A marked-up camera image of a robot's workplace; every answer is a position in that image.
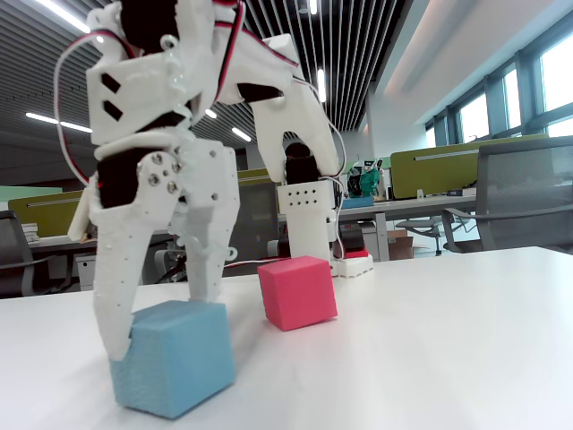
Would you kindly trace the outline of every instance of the cable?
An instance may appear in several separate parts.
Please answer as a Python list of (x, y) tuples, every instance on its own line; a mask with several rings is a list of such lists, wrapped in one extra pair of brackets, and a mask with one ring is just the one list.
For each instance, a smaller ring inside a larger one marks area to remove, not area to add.
[[(305, 81), (304, 79), (297, 78), (296, 76), (294, 76), (293, 79), (295, 80), (296, 83), (300, 83), (302, 85), (306, 85), (307, 87), (309, 87), (312, 90), (312, 92), (314, 92), (316, 97), (320, 99), (319, 91), (311, 83)], [(334, 124), (332, 124), (332, 121), (330, 121), (330, 119), (327, 116), (326, 120), (329, 122), (330, 127), (332, 128), (334, 133), (337, 134), (338, 138), (340, 139), (340, 145), (342, 146), (342, 166), (340, 167), (340, 170), (336, 175), (330, 176), (330, 177), (339, 177), (342, 174), (342, 172), (344, 172), (344, 169), (346, 167), (346, 146), (344, 144), (344, 139), (342, 139), (342, 134), (337, 129), (337, 127), (334, 126)]]
[(72, 54), (72, 52), (77, 49), (78, 47), (85, 45), (86, 43), (90, 43), (93, 39), (96, 39), (99, 36), (104, 36), (111, 38), (117, 42), (119, 42), (122, 47), (124, 48), (125, 53), (127, 54), (128, 58), (134, 58), (135, 54), (129, 45), (127, 45), (123, 40), (119, 38), (113, 31), (110, 30), (94, 30), (91, 33), (84, 34), (78, 37), (69, 47), (65, 49), (65, 51), (60, 55), (56, 62), (56, 67), (54, 69), (54, 119), (57, 121), (56, 129), (57, 135), (60, 140), (60, 147), (62, 148), (62, 153), (64, 154), (65, 162), (68, 164), (72, 172), (76, 175), (76, 177), (85, 185), (88, 186), (89, 179), (86, 175), (83, 174), (81, 169), (75, 163), (70, 155), (70, 148), (67, 140), (64, 137), (64, 130), (62, 129), (62, 125), (60, 124), (60, 72), (62, 69), (62, 65), (64, 61), (67, 59), (68, 56)]
[[(231, 22), (215, 21), (215, 27), (220, 27), (222, 29), (230, 29), (232, 26), (233, 26), (233, 24)], [(288, 63), (289, 65), (292, 65), (294, 68), (299, 66), (299, 64), (296, 61), (293, 61), (290, 58), (283, 56), (278, 51), (275, 51), (272, 47), (270, 47), (265, 42), (263, 42), (261, 39), (259, 39), (259, 37), (256, 34), (254, 34), (252, 31), (249, 31), (248, 29), (241, 29), (241, 32), (246, 33), (249, 36), (251, 36), (257, 43), (259, 43), (259, 45), (261, 45), (262, 47), (267, 49), (273, 56), (281, 59), (282, 61), (284, 61), (285, 63)]]
[(319, 178), (320, 180), (329, 180), (334, 182), (335, 184), (337, 184), (340, 187), (340, 204), (337, 207), (337, 220), (336, 220), (336, 224), (335, 224), (335, 229), (337, 232), (337, 241), (338, 244), (340, 245), (340, 251), (342, 252), (341, 258), (336, 258), (335, 260), (344, 260), (344, 257), (346, 255), (346, 252), (344, 250), (344, 246), (342, 245), (342, 238), (340, 237), (340, 228), (338, 226), (338, 221), (340, 220), (340, 211), (342, 211), (342, 203), (344, 202), (344, 186), (342, 185), (342, 183), (336, 179), (335, 177), (332, 176), (323, 176)]
[(262, 264), (264, 262), (283, 262), (284, 260), (290, 260), (290, 258), (267, 258), (267, 259), (262, 259), (262, 260), (247, 260), (245, 262), (232, 262), (230, 264), (223, 266), (223, 268), (227, 269), (229, 267), (242, 266), (244, 264)]
[(241, 29), (243, 28), (244, 23), (244, 15), (246, 13), (246, 8), (244, 6), (243, 0), (238, 0), (236, 2), (236, 15), (235, 20), (233, 21), (233, 26), (231, 27), (231, 34), (229, 35), (229, 41), (227, 42), (227, 48), (225, 49), (225, 56), (223, 56), (223, 63), (221, 65), (221, 70), (218, 75), (218, 88), (217, 88), (217, 95), (215, 96), (216, 102), (218, 97), (223, 90), (223, 86), (225, 85), (225, 80), (227, 79), (227, 70), (231, 63), (231, 58), (233, 57), (233, 52), (235, 51), (235, 43), (239, 34), (241, 33)]

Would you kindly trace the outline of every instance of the office chair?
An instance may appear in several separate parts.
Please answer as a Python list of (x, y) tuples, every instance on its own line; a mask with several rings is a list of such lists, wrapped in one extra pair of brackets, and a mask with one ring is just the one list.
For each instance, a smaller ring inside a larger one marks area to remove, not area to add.
[(436, 240), (436, 256), (440, 256), (440, 237), (442, 237), (440, 225), (441, 217), (430, 217), (429, 219), (407, 219), (399, 222), (396, 227), (405, 228), (420, 236), (433, 237)]
[(26, 297), (60, 292), (72, 280), (73, 256), (67, 256), (66, 279), (57, 286), (36, 290), (33, 286), (34, 267), (56, 255), (34, 260), (26, 236), (14, 211), (0, 211), (0, 298)]
[[(446, 209), (447, 248), (456, 253), (573, 244), (573, 137), (483, 146), (476, 214)], [(455, 242), (453, 216), (475, 219), (479, 241)]]

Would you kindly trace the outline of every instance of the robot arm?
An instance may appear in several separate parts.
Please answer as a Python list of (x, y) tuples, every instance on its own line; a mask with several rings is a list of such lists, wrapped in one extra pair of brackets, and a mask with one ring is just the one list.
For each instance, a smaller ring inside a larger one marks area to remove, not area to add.
[[(229, 44), (235, 12), (227, 3), (178, 0), (146, 10), (140, 0), (124, 0), (88, 16), (92, 29), (113, 31), (136, 53), (127, 59), (114, 40), (94, 43), (103, 56), (87, 71), (87, 83), (99, 164), (86, 190), (90, 198), (83, 199), (89, 210), (77, 211), (84, 219), (73, 223), (87, 224), (89, 213), (98, 226), (94, 306), (114, 360), (122, 360), (130, 345), (137, 275), (154, 230), (169, 223), (185, 245), (191, 298), (217, 297), (239, 207), (235, 154), (188, 130), (217, 95), (226, 104), (250, 102), (273, 181), (286, 180), (285, 132), (301, 137), (322, 176), (339, 169), (321, 105), (295, 79), (303, 75), (290, 35), (261, 41), (244, 30)], [(221, 71), (229, 45), (230, 63)], [(226, 79), (219, 88), (221, 73)], [(281, 186), (279, 203), (292, 255), (329, 260), (331, 184)]]

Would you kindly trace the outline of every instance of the wall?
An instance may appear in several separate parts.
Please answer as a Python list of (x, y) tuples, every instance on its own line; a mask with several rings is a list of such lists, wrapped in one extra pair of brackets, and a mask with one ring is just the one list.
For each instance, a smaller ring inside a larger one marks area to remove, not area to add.
[(369, 94), (375, 155), (425, 148), (432, 115), (571, 9), (573, 0), (431, 0), (396, 69)]

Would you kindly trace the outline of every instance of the office desk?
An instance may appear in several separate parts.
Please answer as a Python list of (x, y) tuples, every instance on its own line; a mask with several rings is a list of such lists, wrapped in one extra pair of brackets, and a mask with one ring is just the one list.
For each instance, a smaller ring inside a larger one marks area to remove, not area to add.
[[(432, 217), (441, 215), (446, 208), (460, 209), (461, 211), (475, 210), (475, 196), (450, 197), (436, 195), (423, 199), (396, 200), (391, 202), (375, 203), (365, 208), (343, 209), (340, 211), (340, 220), (351, 221), (356, 219), (372, 219), (376, 221), (376, 235), (378, 237), (378, 253), (381, 262), (389, 260), (388, 230), (386, 221), (396, 219), (410, 219)], [(278, 215), (278, 220), (287, 221), (286, 215)]]
[[(235, 385), (175, 422), (115, 404), (90, 292), (0, 300), (0, 427), (569, 430), (572, 263), (540, 248), (380, 263), (336, 279), (337, 319), (290, 332), (256, 277), (224, 279)], [(143, 287), (135, 308), (186, 298)]]
[[(151, 245), (170, 238), (172, 238), (172, 236), (167, 233), (167, 230), (158, 230), (153, 234), (153, 237), (151, 238)], [(88, 242), (87, 244), (81, 244), (76, 240), (72, 240), (69, 236), (52, 236), (42, 237), (38, 242), (28, 244), (28, 246), (34, 254), (82, 249), (95, 251), (95, 249), (98, 247), (98, 242)]]

